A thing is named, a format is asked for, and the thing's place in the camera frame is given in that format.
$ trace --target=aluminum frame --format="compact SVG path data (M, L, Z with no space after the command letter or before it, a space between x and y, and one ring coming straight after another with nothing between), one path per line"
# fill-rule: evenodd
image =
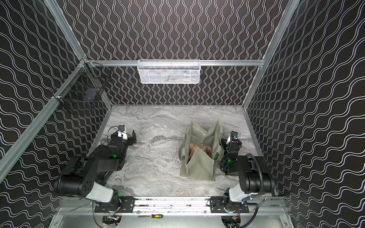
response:
M138 60L86 60L104 66L135 66ZM263 66L264 60L200 60L201 66Z
M100 140L101 136L103 135L103 131L107 125L107 122L109 120L111 113L112 113L112 109L110 108L110 109L108 109L107 113L105 114L104 120L101 123L99 130L97 131L97 134L95 136L93 143L91 144L91 147L89 149L87 156L89 156L95 150L95 148L98 146L99 140Z
M84 61L81 60L78 66L75 67L74 71L69 75L65 82L56 91L54 96L59 96L65 90L65 88L72 82L72 80L78 76L78 72L84 67ZM19 138L9 148L5 155L0 160L0 182L8 175L10 170L16 164L18 159L27 149L29 144L36 137L38 132L42 129L44 124L48 121L49 117L53 114L56 108L59 106L59 102L56 98L51 97L42 110L36 115L33 121L28 127L21 133Z
M264 76L266 69L268 68L271 59L273 58L275 51L284 35L284 32L289 26L289 22L295 12L295 10L298 7L300 0L290 0L286 6L286 9L283 13L283 16L280 19L279 25L277 26L277 29L273 35L273 38L270 42L270 45L264 55L264 64L262 67L257 71L256 76L254 77L254 80L249 88L249 91L245 97L245 100L243 101L243 107L247 109L248 105L250 104L253 95L256 92L256 89L258 85L260 84L260 81L262 77Z
M63 32L67 42L70 44L73 52L75 53L76 57L81 59L86 59L86 54L84 53L83 49L81 48L80 43L76 39L75 33L73 33L70 25L68 24L62 9L59 7L56 0L44 0L45 5L51 12L54 20L56 21L57 25L60 27L61 31Z
M253 144L255 146L257 155L258 156L263 156L262 151L261 151L261 148L260 148L260 144L259 144L259 142L257 140L255 131L254 131L253 127L252 127L252 123L251 123L250 117L249 117L249 115L247 113L247 110L245 108L242 108L242 110L243 110L243 115L245 116L245 120L246 120L247 127L249 128L250 135L251 135Z
M210 196L134 196L136 201L132 213L116 212L115 215L151 215L168 214L174 216L226 216L232 213L211 213L209 206ZM249 202L259 202L266 197L250 200ZM286 216L287 208L282 197L271 197L263 203L258 211L258 215L278 215ZM57 215L93 215L90 200L79 199L77 197L63 197L57 208ZM252 216L254 206L249 206L249 213L241 216ZM110 212L95 213L94 215L109 215Z

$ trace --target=wall-mounted basket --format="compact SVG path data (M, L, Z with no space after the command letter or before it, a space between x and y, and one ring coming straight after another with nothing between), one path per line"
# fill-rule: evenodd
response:
M91 114L98 106L111 72L103 65L87 63L61 95L55 98L71 114Z
M200 59L140 59L137 70L141 83L197 84Z

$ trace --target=wavy line pattern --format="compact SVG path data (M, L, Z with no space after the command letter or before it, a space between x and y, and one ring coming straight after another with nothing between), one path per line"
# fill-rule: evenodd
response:
M71 157L87 154L106 111L101 100L93 116L56 109L0 184L0 227L49 226L61 199L54 181Z
M89 59L262 59L288 0L58 0Z
M365 2L301 1L249 105L297 228L365 224Z
M43 0L0 1L0 158L78 63ZM60 197L53 184L67 161L85 156L106 114L59 106L0 183L0 228L47 228Z
M136 67L115 67L105 90L113 104L241 105L257 69L202 67L198 84L142 84Z
M0 158L78 63L42 0L0 1Z

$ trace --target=black mounting bracket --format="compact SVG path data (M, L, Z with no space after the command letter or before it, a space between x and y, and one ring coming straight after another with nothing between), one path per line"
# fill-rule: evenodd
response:
M121 208L117 213L132 213L134 208L135 198L132 196L119 196ZM107 213L108 208L102 204L97 204L94 210L95 213Z
M240 202L229 202L225 207L223 197L211 197L209 201L211 213L236 213L237 208L241 213L249 212L247 205Z

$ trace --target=gray marble tabletop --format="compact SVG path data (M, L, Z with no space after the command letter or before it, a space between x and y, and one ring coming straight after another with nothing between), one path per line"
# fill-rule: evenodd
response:
M137 135L129 146L126 163L115 171L107 186L126 196L220 196L238 183L216 166L216 181L180 177L178 149L186 128L193 121L208 130L217 120L225 137L234 130L242 142L240 154L257 155L240 106L114 106L102 140L113 125L125 125ZM110 130L109 135L117 128Z

